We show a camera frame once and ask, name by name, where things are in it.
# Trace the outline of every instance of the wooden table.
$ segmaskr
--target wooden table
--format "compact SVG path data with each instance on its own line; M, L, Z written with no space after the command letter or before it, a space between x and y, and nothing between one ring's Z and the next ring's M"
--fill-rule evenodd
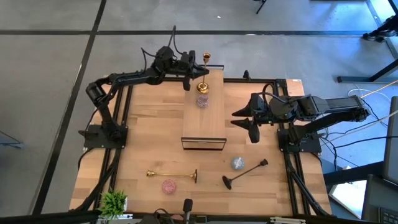
M287 83L289 95L304 95L300 80L287 80ZM277 142L278 125L260 127L261 140L252 144L245 129L230 123L232 119L239 119L233 118L231 113L246 106L250 94L260 92L263 86L257 83L224 84L227 143L223 151L182 149L180 138L185 93L181 83L134 86L127 121L127 145L121 153L116 181L116 189L124 190L128 195L127 211L153 213L158 208L164 208L169 213L183 213L184 199L191 198L192 212L196 214L292 215L284 159ZM100 123L98 116L95 122ZM103 155L104 149L95 149L82 160L70 208L79 206L93 190L100 175ZM267 159L269 165L236 179L233 189L228 190L221 176L234 177L241 173L232 170L230 165L236 156L245 159L245 169L254 167L261 159ZM301 159L308 189L323 209L330 213L319 160L307 153L301 153ZM171 178L177 184L177 191L166 195L161 185L169 177L146 177L147 169L182 174L198 169L198 183L184 177ZM303 213L297 186L295 192L299 212Z

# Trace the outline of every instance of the gold candlestick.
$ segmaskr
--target gold candlestick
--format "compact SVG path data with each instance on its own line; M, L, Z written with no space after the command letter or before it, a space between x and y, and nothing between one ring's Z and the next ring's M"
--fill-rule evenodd
M205 69L206 69L207 63L210 60L210 57L211 57L210 53L206 52L203 54L203 62L205 63ZM209 92L209 85L207 83L205 83L205 76L203 76L203 81L197 85L197 90L201 94L206 94Z
M197 182L198 179L198 170L195 169L193 174L161 174L152 170L147 170L147 177L152 177L155 175L171 175L171 176L175 176L175 177L190 177L192 178L195 183Z

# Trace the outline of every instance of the concrete floor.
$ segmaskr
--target concrete floor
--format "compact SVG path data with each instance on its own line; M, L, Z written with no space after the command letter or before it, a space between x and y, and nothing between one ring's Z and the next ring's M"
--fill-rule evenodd
M381 18L387 18L391 11L383 10L388 3L381 2L378 1L375 8ZM0 2L0 29L90 30L99 4L100 0L38 0L35 4L3 0ZM257 16L258 6L258 2L248 0L113 0L105 7L99 29L166 30L174 24L186 30L376 28L365 2L268 0ZM84 92L86 85L113 72L141 69L144 61L140 47L153 53L168 39L167 35L96 37L47 195L45 213L68 210L83 145L83 138L77 131L84 129L93 111ZM0 217L29 212L87 40L85 35L0 35L0 72L3 74L0 130L25 143L22 150L0 146ZM298 78L303 80L306 93L322 98L344 97L355 88L353 84L338 84L337 76L369 76L393 61L386 44L358 37L181 35L176 40L180 50L195 49L198 54L211 52L211 63L225 65L226 77L241 77L244 70L249 70L252 77L258 78ZM358 86L368 90L380 87ZM381 92L391 97L397 94L397 87ZM375 94L366 99L379 117L388 114L389 102L383 96ZM340 123L331 127L330 132L344 132L359 125ZM385 133L386 128L377 124L336 140L335 145ZM338 154L357 165L364 165L381 161L384 145L384 140L365 142L339 149ZM322 158L333 161L325 147ZM339 159L338 165L348 163Z

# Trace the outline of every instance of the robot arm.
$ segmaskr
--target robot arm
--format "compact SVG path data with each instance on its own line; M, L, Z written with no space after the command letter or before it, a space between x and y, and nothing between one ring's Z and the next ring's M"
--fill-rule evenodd
M272 95L268 103L260 95ZM299 126L291 125L288 128L289 143L300 144L304 136L312 134L323 128L341 121L363 121L369 116L369 112L363 107L357 96L349 98L337 98L323 100L316 96L275 96L270 93L252 93L249 103L233 116L252 116L252 120L231 121L233 124L247 129L251 142L259 141L258 126L262 124L293 123L299 121L311 121Z
M184 90L190 89L190 79L204 76L209 71L195 61L195 51L183 52L181 59L176 60L173 50L168 46L160 48L151 66L148 69L132 73L113 73L106 78L100 78L90 83L86 93L99 111L102 122L101 126L91 125L88 130L79 131L85 137L85 147L110 147L123 146L126 141L127 127L119 126L112 118L108 104L112 100L119 87L126 85L137 85L147 83L159 85L163 82L166 74L183 75ZM106 93L102 86L111 85L110 91Z

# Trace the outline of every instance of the potted plant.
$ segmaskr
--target potted plant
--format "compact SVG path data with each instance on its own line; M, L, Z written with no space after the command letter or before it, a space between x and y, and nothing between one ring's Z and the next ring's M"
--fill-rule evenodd
M103 193L101 205L98 209L102 212L101 217L105 220L113 220L127 210L127 195L122 190Z

